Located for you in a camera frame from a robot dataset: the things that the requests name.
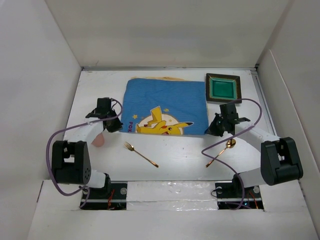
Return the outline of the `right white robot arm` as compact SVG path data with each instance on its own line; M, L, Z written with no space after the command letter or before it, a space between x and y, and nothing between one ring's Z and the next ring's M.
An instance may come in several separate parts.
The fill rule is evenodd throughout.
M235 196L243 197L254 186L274 186L303 177L304 170L293 138L272 135L250 123L248 118L239 117L234 103L219 107L220 113L215 114L205 133L216 137L231 134L260 152L260 167L234 175L231 191Z

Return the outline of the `square green ceramic plate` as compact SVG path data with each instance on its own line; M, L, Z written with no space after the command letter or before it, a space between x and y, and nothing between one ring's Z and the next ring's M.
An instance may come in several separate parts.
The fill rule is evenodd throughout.
M205 97L208 102L242 102L241 78L238 75L207 73L205 76Z

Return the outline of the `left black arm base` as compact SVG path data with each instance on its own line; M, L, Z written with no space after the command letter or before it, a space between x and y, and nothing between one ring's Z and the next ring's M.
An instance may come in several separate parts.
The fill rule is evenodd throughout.
M103 188L90 188L88 200L87 195L82 194L80 201L81 210L107 210L121 211L127 209L127 181L112 181L106 179Z

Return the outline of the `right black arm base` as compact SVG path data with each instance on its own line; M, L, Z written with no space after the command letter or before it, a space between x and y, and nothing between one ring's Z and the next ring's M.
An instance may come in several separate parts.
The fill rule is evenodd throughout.
M211 196L217 200L219 210L257 209L263 210L263 200L258 185L245 187L242 191L239 178L234 175L230 181L217 181Z

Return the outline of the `gold fork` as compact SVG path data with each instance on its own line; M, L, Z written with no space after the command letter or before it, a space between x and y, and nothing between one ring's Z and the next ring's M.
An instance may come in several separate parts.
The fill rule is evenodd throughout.
M131 145L128 142L124 143L124 146L131 152L135 152L136 154L138 154L140 157L144 158L146 161L148 161L150 164L152 164L154 167L159 168L159 165L157 163L155 163L154 161L150 160L149 158L147 158L146 156L144 156L143 154L141 154L140 152L138 152L133 145Z

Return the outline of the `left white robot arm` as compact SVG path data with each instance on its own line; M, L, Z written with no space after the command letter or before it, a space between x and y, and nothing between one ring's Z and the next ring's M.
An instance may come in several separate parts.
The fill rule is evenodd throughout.
M122 129L120 114L114 110L114 105L121 103L113 98L98 98L96 108L89 112L86 122L66 129L60 133L75 129L68 140L57 140L48 143L46 151L52 147L51 160L47 163L50 176L56 184L74 184L94 188L100 198L107 198L111 194L109 176L93 170L88 146L93 144L101 147L104 144L103 132L114 133Z

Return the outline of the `pink plastic cup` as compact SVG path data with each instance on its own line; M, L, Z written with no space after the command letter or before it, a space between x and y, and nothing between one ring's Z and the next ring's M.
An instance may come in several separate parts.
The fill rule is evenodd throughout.
M104 145L105 143L105 138L102 133L98 134L95 139L92 141L92 145L95 146L96 148L100 148Z

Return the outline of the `blue and yellow cloth placemat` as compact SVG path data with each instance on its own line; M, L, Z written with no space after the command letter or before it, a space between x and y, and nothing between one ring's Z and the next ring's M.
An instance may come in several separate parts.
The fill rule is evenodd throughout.
M133 78L121 115L123 133L204 135L209 126L205 83Z

